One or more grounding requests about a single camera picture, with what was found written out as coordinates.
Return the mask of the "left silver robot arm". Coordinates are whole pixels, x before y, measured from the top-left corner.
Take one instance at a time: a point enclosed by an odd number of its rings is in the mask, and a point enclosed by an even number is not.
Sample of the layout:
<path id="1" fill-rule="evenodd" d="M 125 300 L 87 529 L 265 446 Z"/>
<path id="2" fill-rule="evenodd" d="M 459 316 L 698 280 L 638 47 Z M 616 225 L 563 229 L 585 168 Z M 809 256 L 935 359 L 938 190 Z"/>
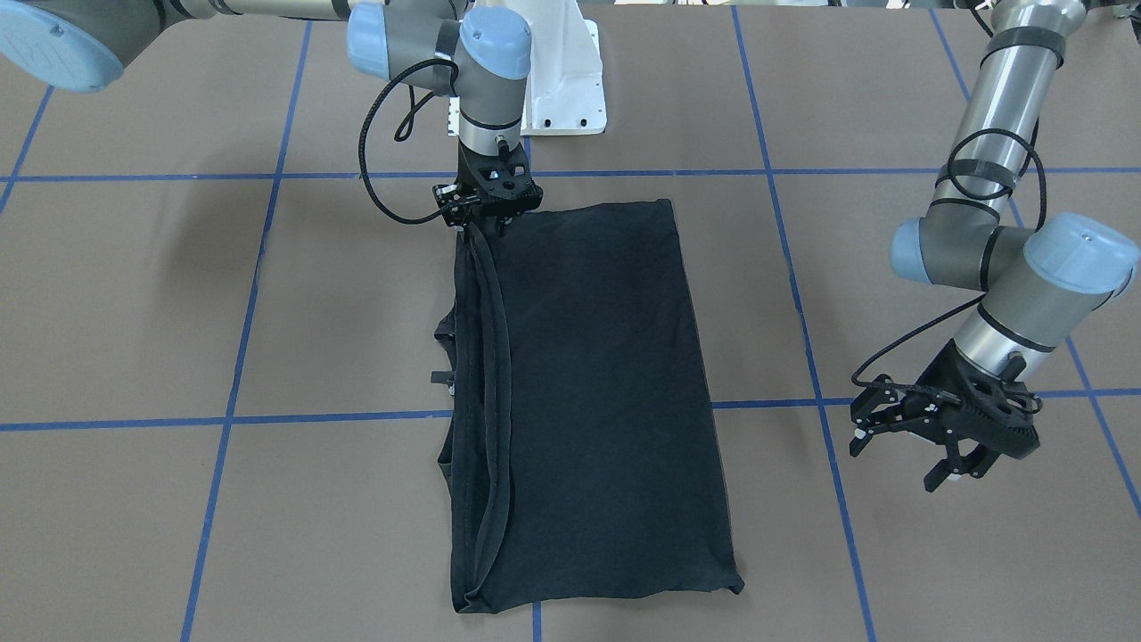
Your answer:
<path id="1" fill-rule="evenodd" d="M 1138 245 L 1089 216 L 1047 216 L 1039 113 L 1092 1 L 1000 1 L 952 149 L 924 216 L 900 224 L 890 265 L 904 279 L 971 290 L 966 318 L 915 382 L 851 381 L 852 457 L 876 436 L 941 448 L 926 491 L 982 478 L 1039 447 L 1042 399 L 1027 381 L 1093 310 L 1136 281 Z"/>

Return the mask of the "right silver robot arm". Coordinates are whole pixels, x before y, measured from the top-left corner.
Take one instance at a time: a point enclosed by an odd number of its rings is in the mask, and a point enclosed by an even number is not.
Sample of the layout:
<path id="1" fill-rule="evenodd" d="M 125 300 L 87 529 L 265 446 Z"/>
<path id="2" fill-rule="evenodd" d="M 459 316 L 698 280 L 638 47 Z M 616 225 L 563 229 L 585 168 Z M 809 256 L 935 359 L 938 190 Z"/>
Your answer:
<path id="1" fill-rule="evenodd" d="M 478 219 L 505 231 L 539 206 L 521 145 L 521 113 L 531 74 L 531 27 L 503 7 L 464 9 L 456 1 L 5 1 L 3 54 L 46 86 L 94 94 L 168 29 L 215 17 L 273 16 L 346 26 L 346 52 L 358 72 L 385 87 L 361 125 L 357 162 L 363 186 L 383 216 L 403 225 L 440 219 L 468 227 Z M 395 131 L 407 141 L 415 117 L 436 97 L 456 99 L 456 179 L 432 188 L 432 214 L 405 217 L 380 198 L 369 170 L 369 135 L 397 86 L 411 91 Z"/>

